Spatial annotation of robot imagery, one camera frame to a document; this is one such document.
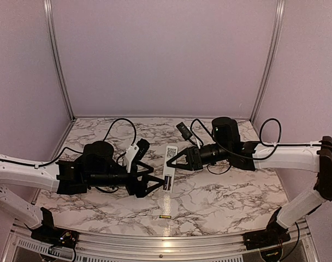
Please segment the white remote control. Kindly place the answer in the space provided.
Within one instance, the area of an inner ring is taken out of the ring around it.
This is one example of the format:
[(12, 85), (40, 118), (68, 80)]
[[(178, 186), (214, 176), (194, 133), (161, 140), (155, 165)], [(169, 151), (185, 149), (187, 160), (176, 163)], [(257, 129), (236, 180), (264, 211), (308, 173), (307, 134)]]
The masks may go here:
[(174, 182), (174, 176), (175, 176), (175, 168), (169, 168), (167, 167), (166, 162), (175, 156), (178, 153), (178, 147), (177, 146), (167, 146), (165, 151), (165, 157), (164, 157), (164, 166), (163, 166), (163, 179), (166, 175), (172, 177), (172, 183), (171, 183), (171, 190), (166, 191), (168, 193), (171, 193), (173, 190), (173, 182)]

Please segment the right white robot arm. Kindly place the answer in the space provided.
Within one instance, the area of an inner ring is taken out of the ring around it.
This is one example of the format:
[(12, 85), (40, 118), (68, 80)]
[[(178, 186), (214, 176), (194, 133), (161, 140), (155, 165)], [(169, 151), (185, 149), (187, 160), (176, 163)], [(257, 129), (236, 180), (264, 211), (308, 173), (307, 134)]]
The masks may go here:
[(242, 142), (236, 120), (218, 117), (211, 124), (209, 135), (213, 144), (188, 147), (170, 158), (167, 167), (196, 171), (206, 164), (226, 160), (231, 167), (240, 170), (296, 169), (317, 174), (314, 186), (274, 212), (262, 232), (266, 244), (274, 244), (301, 217), (311, 214), (324, 202), (332, 201), (332, 137), (299, 144)]

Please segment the green gold battery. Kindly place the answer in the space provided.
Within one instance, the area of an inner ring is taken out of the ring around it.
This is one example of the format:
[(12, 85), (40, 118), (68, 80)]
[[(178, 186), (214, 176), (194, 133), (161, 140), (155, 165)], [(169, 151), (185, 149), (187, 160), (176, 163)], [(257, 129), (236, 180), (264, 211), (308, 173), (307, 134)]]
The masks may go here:
[(171, 216), (167, 216), (167, 215), (160, 215), (159, 218), (163, 218), (163, 219), (171, 219)]

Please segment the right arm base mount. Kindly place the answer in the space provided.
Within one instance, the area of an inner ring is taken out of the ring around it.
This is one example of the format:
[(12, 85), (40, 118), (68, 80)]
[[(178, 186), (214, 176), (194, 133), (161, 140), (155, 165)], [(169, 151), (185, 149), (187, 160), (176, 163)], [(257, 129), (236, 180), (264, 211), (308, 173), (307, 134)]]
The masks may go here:
[(291, 240), (288, 229), (277, 223), (277, 215), (282, 207), (279, 207), (271, 216), (263, 230), (249, 231), (243, 234), (244, 245), (247, 250), (280, 245)]

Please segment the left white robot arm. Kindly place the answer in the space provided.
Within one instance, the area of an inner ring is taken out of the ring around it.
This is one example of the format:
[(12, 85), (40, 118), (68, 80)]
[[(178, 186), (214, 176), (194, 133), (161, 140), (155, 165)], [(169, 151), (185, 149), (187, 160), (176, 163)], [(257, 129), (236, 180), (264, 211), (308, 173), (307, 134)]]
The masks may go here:
[(129, 146), (125, 166), (113, 160), (114, 148), (106, 141), (85, 145), (74, 161), (31, 163), (0, 154), (0, 209), (23, 221), (31, 231), (38, 229), (47, 242), (55, 243), (61, 235), (51, 212), (23, 203), (17, 195), (8, 194), (4, 185), (39, 188), (60, 195), (85, 194), (93, 187), (123, 186), (129, 195), (143, 198), (164, 183), (163, 179), (152, 176), (153, 167), (141, 162), (149, 146), (144, 139)]

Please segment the black battery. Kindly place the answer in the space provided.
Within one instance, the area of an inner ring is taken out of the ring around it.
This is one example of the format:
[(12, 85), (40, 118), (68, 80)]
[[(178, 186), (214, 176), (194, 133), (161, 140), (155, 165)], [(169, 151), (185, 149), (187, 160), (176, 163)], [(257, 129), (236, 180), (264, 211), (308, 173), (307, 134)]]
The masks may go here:
[(170, 190), (171, 190), (171, 183), (172, 183), (172, 177), (166, 175), (166, 176), (164, 177), (163, 190), (170, 191)]

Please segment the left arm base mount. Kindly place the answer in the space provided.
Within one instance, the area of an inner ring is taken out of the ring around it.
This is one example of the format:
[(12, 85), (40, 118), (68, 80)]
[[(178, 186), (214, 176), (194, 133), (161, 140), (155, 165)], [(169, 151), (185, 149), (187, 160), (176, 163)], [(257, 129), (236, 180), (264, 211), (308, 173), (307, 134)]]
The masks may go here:
[(74, 249), (79, 233), (75, 230), (56, 227), (52, 213), (44, 207), (41, 207), (40, 210), (43, 216), (41, 224), (35, 229), (31, 229), (31, 238), (51, 244), (54, 247)]

